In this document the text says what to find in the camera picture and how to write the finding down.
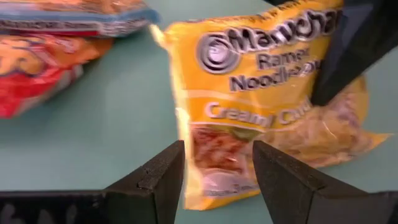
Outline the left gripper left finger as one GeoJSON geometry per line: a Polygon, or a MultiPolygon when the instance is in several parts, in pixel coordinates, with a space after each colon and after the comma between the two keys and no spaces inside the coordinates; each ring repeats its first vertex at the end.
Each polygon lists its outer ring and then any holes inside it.
{"type": "Polygon", "coordinates": [[[173,224],[185,167],[172,143],[101,190],[2,191],[2,224],[173,224]]]}

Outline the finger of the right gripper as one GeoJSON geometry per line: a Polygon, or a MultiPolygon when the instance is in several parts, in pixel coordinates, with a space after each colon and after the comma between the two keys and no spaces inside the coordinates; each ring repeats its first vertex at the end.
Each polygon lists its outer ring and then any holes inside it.
{"type": "Polygon", "coordinates": [[[313,85],[311,103],[325,106],[397,47],[397,0],[348,0],[313,85]]]}

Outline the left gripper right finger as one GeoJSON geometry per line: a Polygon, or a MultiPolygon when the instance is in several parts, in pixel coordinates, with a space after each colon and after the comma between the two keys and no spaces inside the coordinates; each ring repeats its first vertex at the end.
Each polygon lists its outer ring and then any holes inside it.
{"type": "Polygon", "coordinates": [[[368,193],[254,141],[257,182],[274,224],[397,224],[397,192],[368,193]]]}

